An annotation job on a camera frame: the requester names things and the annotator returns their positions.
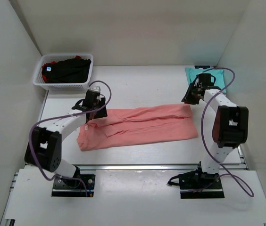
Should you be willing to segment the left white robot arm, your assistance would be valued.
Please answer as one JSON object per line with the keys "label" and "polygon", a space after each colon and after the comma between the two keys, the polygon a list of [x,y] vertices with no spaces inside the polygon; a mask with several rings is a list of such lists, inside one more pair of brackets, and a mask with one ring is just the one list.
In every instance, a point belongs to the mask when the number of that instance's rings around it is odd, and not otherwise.
{"label": "left white robot arm", "polygon": [[35,126],[29,135],[25,162],[39,167],[41,172],[46,170],[65,180],[78,180],[78,167],[62,159],[62,142],[88,121],[106,117],[105,104],[106,99],[99,90],[89,89],[67,115],[54,118],[46,127]]}

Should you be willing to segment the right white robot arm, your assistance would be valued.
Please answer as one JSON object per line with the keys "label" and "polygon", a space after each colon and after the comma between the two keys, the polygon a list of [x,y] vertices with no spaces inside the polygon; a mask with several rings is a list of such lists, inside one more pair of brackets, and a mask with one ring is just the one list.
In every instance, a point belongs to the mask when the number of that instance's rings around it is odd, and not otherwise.
{"label": "right white robot arm", "polygon": [[222,177],[219,173],[225,169],[224,160],[228,154],[248,137],[249,110],[231,102],[224,94],[223,88],[215,85],[216,77],[205,70],[198,74],[189,85],[182,102],[190,105],[203,100],[204,110],[211,107],[215,113],[212,128],[213,144],[208,147],[204,138],[202,143],[208,157],[200,161],[194,171],[179,174],[169,179],[168,186],[180,186],[186,192],[210,189]]}

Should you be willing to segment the pink t shirt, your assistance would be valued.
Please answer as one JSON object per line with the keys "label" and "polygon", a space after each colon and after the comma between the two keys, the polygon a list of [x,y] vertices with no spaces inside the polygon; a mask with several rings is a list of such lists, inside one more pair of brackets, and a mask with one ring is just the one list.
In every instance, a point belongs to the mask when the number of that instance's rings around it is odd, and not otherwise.
{"label": "pink t shirt", "polygon": [[81,151],[89,151],[197,137],[190,106],[170,104],[110,109],[107,117],[92,119],[80,127],[77,143]]}

